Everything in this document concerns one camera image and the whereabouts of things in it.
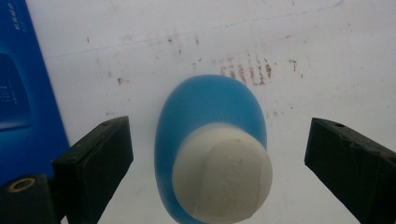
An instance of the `white wall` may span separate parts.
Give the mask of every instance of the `white wall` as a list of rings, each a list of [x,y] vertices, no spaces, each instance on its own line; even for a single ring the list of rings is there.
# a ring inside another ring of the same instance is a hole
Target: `white wall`
[[[235,76],[265,111],[274,184],[243,223],[358,223],[304,166],[306,141],[318,117],[396,148],[396,1],[27,2],[70,143],[130,117],[134,162],[100,223],[174,223],[155,128],[169,92],[200,74]]]

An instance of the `blue packaging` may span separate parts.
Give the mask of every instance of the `blue packaging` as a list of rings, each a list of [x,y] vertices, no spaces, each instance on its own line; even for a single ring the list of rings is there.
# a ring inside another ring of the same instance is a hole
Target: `blue packaging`
[[[24,1],[0,3],[0,185],[31,173],[69,148]]]

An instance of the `stain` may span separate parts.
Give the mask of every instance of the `stain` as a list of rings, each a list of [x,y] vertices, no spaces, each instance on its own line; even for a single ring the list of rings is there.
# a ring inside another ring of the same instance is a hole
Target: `stain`
[[[233,70],[233,60],[234,60],[234,57],[229,57],[228,58],[228,62],[230,63],[228,68],[230,69],[230,76],[232,78],[236,78],[235,71]]]
[[[125,79],[125,78],[123,78],[123,77],[117,78],[117,81],[119,82],[119,86],[120,86],[121,84],[129,83],[129,80],[128,80],[128,79]]]
[[[227,67],[222,66],[221,70],[220,70],[220,74],[225,76],[225,70],[227,69]]]
[[[289,60],[289,63],[293,63],[293,70],[294,70],[294,72],[296,71],[296,68],[297,68],[297,61],[295,61],[295,60]]]
[[[191,66],[192,66],[192,68],[193,68],[193,70],[195,72],[197,70],[197,63],[192,63]]]
[[[268,76],[268,78],[271,78],[271,73],[272,73],[272,68],[270,67],[270,65],[269,64],[266,64],[265,65],[265,71],[267,72],[267,76]]]
[[[230,76],[231,76],[232,78],[235,78],[235,71],[234,71],[234,70],[232,70],[232,71],[230,72]]]
[[[305,39],[305,40],[304,40],[304,44],[307,44],[309,40],[311,40],[310,37],[308,37],[307,39]]]
[[[253,83],[254,83],[254,69],[253,69],[253,67],[250,66],[248,71],[250,73],[250,78],[251,78],[251,80],[253,80]]]
[[[244,66],[242,64],[239,64],[238,65],[238,69],[239,69],[239,77],[241,78],[242,82],[246,85],[247,84],[247,80],[245,78]]]
[[[113,1],[110,1],[110,4],[113,9],[113,12],[117,12],[118,8],[116,7],[116,5],[114,5]]]
[[[126,42],[126,41],[133,41],[134,40],[134,35],[122,35],[120,36],[120,41]]]
[[[352,28],[351,28],[351,24],[350,24],[350,23],[348,23],[348,24],[347,24],[347,27],[349,27],[349,31],[350,31],[350,32],[353,32],[353,30],[352,30]]]
[[[264,75],[262,74],[262,63],[259,60],[259,57],[256,55],[256,63],[257,63],[257,68],[259,69],[259,74],[260,74],[260,83],[256,83],[253,81],[253,85],[255,86],[260,86],[264,85]]]

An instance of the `white cap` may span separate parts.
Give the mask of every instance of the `white cap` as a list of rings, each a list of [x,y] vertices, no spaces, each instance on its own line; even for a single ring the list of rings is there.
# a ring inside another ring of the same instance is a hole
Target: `white cap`
[[[216,123],[184,140],[172,177],[177,200],[192,217],[206,223],[235,223],[251,217],[264,203],[272,165],[255,138]]]

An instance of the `blue plastic bottle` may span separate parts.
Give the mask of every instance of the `blue plastic bottle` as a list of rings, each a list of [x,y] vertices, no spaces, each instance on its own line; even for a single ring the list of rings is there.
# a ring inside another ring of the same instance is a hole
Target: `blue plastic bottle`
[[[272,183],[262,110],[248,88],[223,76],[192,77],[161,113],[155,172],[178,223],[234,223],[252,216]]]

